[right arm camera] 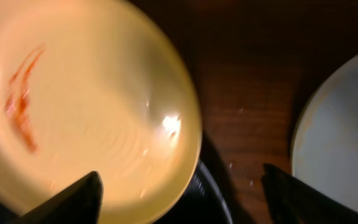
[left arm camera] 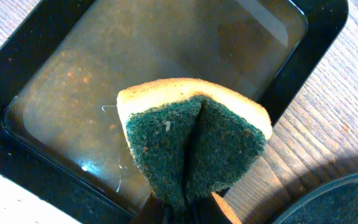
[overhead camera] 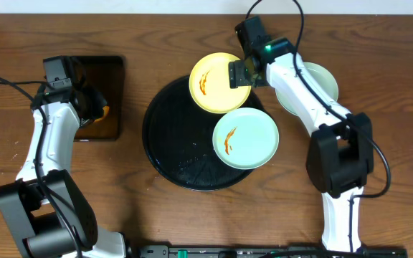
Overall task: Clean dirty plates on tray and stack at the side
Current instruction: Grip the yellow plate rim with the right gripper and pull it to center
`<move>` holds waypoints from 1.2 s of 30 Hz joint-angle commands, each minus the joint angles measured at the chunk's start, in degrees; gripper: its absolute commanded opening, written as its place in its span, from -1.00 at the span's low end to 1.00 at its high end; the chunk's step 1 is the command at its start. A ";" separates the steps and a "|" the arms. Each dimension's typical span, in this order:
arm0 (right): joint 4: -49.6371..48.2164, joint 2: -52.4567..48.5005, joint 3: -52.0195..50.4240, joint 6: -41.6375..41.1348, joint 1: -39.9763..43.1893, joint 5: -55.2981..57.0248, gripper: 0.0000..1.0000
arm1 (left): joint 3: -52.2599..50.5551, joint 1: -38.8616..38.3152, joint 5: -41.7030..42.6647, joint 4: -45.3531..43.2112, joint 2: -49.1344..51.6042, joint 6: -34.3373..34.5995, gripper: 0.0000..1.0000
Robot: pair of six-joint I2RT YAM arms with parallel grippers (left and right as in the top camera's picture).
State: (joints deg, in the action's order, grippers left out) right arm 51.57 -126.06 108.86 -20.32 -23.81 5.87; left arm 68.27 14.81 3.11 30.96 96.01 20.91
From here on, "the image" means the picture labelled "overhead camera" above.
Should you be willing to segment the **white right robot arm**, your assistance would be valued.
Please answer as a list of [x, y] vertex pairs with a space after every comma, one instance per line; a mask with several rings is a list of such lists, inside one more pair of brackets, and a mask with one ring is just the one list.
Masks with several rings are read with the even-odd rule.
[[229, 84], [271, 86], [289, 99], [310, 135], [306, 171], [323, 199], [325, 249], [357, 252], [359, 202], [374, 169], [372, 124], [321, 88], [286, 38], [240, 39], [245, 58], [229, 65]]

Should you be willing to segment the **light green plate with stain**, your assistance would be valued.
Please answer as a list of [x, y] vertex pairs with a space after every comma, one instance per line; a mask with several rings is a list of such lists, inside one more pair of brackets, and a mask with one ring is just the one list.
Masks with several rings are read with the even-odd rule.
[[241, 107], [224, 115], [215, 125], [212, 136], [219, 159], [242, 170], [267, 163], [276, 153], [279, 141], [274, 120], [251, 107]]

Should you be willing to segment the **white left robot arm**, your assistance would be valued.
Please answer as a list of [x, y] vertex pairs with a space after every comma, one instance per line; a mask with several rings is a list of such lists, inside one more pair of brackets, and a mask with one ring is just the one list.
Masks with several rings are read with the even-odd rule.
[[23, 257], [126, 257], [122, 234], [98, 226], [70, 175], [80, 127], [66, 80], [40, 88], [31, 105], [34, 132], [13, 183], [0, 186], [0, 210]]

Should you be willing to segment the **yellow plate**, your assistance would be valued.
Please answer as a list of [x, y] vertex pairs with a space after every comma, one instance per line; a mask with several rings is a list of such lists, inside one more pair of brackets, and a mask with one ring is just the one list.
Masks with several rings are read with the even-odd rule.
[[242, 106], [251, 87], [229, 86], [228, 64], [239, 57], [225, 52], [208, 54], [201, 58], [189, 76], [189, 92], [194, 102], [205, 111], [223, 114]]

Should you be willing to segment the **green and yellow scrub sponge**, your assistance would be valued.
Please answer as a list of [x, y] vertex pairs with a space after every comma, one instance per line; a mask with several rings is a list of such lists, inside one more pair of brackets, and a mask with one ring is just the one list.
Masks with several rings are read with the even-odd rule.
[[93, 122], [98, 123], [99, 121], [103, 120], [108, 116], [109, 107], [104, 105], [100, 110], [96, 110], [93, 115]]

